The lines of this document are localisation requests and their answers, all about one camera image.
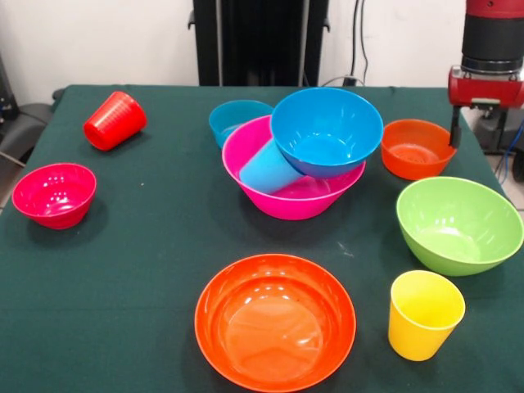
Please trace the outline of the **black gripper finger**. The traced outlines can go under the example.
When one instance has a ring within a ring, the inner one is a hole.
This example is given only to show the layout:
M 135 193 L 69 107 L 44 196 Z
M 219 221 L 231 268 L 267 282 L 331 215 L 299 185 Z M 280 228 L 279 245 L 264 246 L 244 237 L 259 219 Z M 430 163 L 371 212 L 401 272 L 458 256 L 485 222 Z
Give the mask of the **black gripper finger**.
M 462 130 L 459 125 L 461 106 L 453 106 L 451 124 L 449 128 L 449 145 L 459 147 Z

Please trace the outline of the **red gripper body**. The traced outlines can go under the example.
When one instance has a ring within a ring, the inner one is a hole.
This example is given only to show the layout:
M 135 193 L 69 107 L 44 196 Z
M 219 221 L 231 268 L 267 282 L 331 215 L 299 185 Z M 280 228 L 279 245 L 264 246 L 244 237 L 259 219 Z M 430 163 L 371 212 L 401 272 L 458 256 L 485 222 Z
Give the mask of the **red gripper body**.
M 454 106 L 523 107 L 523 81 L 508 75 L 472 74 L 454 65 L 448 75 L 448 97 Z

